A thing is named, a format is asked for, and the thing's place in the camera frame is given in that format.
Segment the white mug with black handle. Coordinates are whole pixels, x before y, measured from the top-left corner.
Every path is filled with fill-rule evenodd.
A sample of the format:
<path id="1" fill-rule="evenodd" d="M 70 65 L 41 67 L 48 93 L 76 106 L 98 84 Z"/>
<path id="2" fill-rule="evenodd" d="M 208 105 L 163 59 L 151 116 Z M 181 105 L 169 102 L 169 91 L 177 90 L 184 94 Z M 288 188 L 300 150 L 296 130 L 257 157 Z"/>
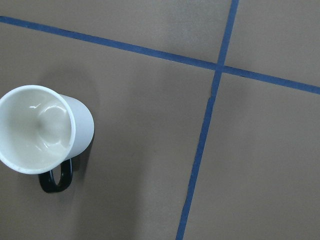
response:
<path id="1" fill-rule="evenodd" d="M 72 159 L 93 140 L 95 124 L 81 101 L 40 85 L 24 85 L 0 99 L 0 160 L 10 169 L 38 175 L 46 193 L 67 189 Z"/>

